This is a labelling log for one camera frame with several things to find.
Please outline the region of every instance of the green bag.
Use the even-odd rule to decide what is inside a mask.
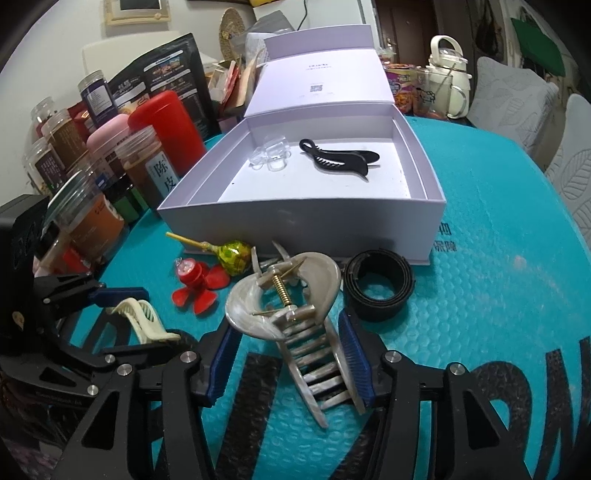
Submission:
[[[547,72],[558,77],[564,77],[564,61],[556,43],[542,33],[542,31],[529,23],[511,18],[521,54],[539,65],[543,66]]]

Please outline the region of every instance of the picture frame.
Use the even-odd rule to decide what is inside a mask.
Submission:
[[[107,25],[169,22],[168,0],[105,0]]]

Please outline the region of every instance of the bubble texture mat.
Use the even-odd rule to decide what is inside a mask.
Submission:
[[[509,426],[532,476],[551,478],[573,448],[577,431],[589,423],[589,253],[552,186],[512,141],[450,123],[408,120],[448,205],[431,265],[414,267],[416,288],[407,307],[394,319],[366,327],[416,363],[439,368],[464,363]],[[182,247],[165,231],[154,215],[144,217],[102,280],[111,287],[147,288],[166,328],[200,338],[222,320],[229,289],[218,291],[217,307],[205,316],[176,309],[170,296],[181,284],[173,261]],[[384,295],[380,286],[371,288],[376,297]],[[330,313],[333,322],[341,308],[339,296]],[[99,313],[98,308],[83,312],[72,343],[84,342]],[[371,447],[367,438],[375,414],[360,417],[353,406],[341,405],[326,412],[329,428],[322,430],[285,365],[268,357],[279,357],[273,343],[244,337],[225,396],[203,410],[214,462],[223,458],[237,472],[230,477],[219,471],[220,478],[358,478],[362,468],[356,462]],[[245,365],[252,368],[242,377]],[[278,378],[266,379],[278,371]],[[257,385],[257,378],[264,385]],[[232,412],[239,385],[258,391],[258,402],[237,401],[240,411]],[[423,404],[417,479],[426,477],[429,411]],[[231,413],[242,417],[236,421],[245,425],[244,435],[236,435],[234,421],[228,425]],[[255,437],[249,436],[244,417],[256,424]],[[226,428],[232,435],[225,439]],[[236,468],[238,454],[245,451],[233,449],[232,438],[256,443],[245,462],[251,467]],[[348,462],[350,473],[346,468],[343,473]]]

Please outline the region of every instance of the spice jar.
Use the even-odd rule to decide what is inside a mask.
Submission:
[[[118,115],[119,111],[102,71],[97,70],[85,77],[78,84],[78,90],[97,128]]]
[[[111,259],[128,233],[125,221],[85,171],[76,172],[53,197],[46,224],[52,220],[91,262]]]
[[[41,127],[41,132],[56,149],[66,171],[69,171],[87,152],[86,145],[68,110],[60,110],[49,117]]]
[[[123,168],[152,210],[178,183],[154,127],[146,127],[115,149]]]
[[[48,118],[56,113],[55,104],[53,98],[47,97],[35,105],[35,108],[31,111],[31,119],[35,125],[35,132],[39,138],[43,137],[41,133],[41,127],[45,125]]]
[[[115,147],[131,134],[128,120],[129,115],[124,113],[117,115],[96,130],[86,141],[88,150],[103,157],[118,177],[125,172],[121,160],[115,154]]]
[[[115,179],[115,174],[106,160],[102,157],[93,155],[91,152],[86,152],[78,162],[68,171],[68,177],[74,175],[78,171],[87,172],[91,175],[96,183],[96,186],[101,190],[105,190]]]
[[[40,138],[23,158],[27,173],[43,195],[50,197],[66,182],[66,171],[54,148]]]
[[[91,271],[91,264],[71,245],[70,237],[50,222],[41,237],[35,258],[35,276],[80,274]]]

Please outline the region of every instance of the door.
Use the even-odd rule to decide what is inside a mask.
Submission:
[[[433,0],[375,0],[382,36],[396,44],[399,63],[425,66],[437,35]]]

